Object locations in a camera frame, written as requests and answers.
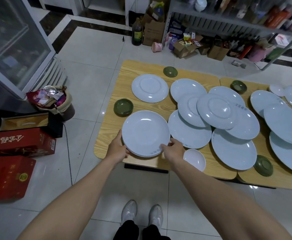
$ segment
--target cable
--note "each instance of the cable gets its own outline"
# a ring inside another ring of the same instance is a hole
[[[66,132],[66,140],[67,140],[67,150],[68,150],[68,162],[69,162],[69,171],[70,171],[70,181],[71,181],[71,185],[72,185],[72,176],[71,176],[71,166],[70,166],[70,156],[69,156],[69,146],[68,146],[68,135],[67,135],[67,129],[65,124],[63,124],[65,127],[65,132]]]

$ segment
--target foot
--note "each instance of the foot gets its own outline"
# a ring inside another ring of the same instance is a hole
[[[123,223],[128,220],[134,221],[136,215],[137,215],[137,203],[134,200],[130,200],[126,203],[126,205],[123,208],[121,225],[123,225]]]
[[[164,215],[161,206],[158,204],[153,205],[148,215],[149,225],[155,225],[160,230],[162,228],[163,218]]]

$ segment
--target pink container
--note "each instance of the pink container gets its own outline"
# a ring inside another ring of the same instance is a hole
[[[163,45],[161,43],[156,43],[153,42],[152,46],[151,46],[151,50],[155,53],[155,52],[161,52],[163,49]]]
[[[248,59],[252,62],[259,62],[264,59],[275,47],[263,49],[259,45],[255,45],[248,55]]]

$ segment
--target wooden table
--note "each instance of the wooden table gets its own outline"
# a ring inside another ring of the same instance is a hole
[[[133,60],[124,61],[95,143],[94,153],[96,157],[105,157],[109,143],[116,136],[118,130],[122,128],[126,119],[126,117],[119,117],[114,113],[114,103],[117,100],[127,98],[134,104],[133,112],[140,110],[151,110],[163,116],[166,121],[168,121],[171,113],[177,109],[177,104],[173,102],[170,94],[159,103],[146,103],[136,98],[132,93],[131,85],[132,81],[137,76],[142,74],[155,74],[162,77],[167,82],[169,87],[175,80],[180,78],[195,80],[202,84],[207,91],[215,86],[220,86],[219,79],[216,76],[178,69],[178,75],[174,78],[170,78],[164,75],[163,69],[164,66],[161,65],[147,64]],[[201,148],[200,152],[206,158],[206,168],[204,173],[221,179],[234,179],[236,177],[236,170],[226,166],[217,157],[212,149],[211,142]],[[128,158],[125,158],[124,162],[133,165],[170,170],[168,161],[164,158],[163,154],[151,159],[131,155]]]
[[[235,80],[229,77],[222,77],[220,83],[222,86],[230,87],[232,81]],[[238,177],[241,181],[252,185],[261,185],[275,188],[285,188],[292,190],[292,170],[286,167],[275,155],[269,143],[270,129],[266,122],[253,109],[250,103],[250,96],[256,90],[267,90],[268,85],[258,84],[244,81],[247,85],[247,91],[242,95],[246,106],[255,113],[259,120],[261,131],[256,138],[253,139],[258,155],[267,157],[273,164],[274,173],[271,177],[264,177],[256,172],[254,167],[246,171],[238,171]]]

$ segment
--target refrigerator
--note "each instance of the refrigerator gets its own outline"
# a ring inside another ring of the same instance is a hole
[[[0,109],[32,113],[26,93],[67,79],[27,0],[0,0]]]

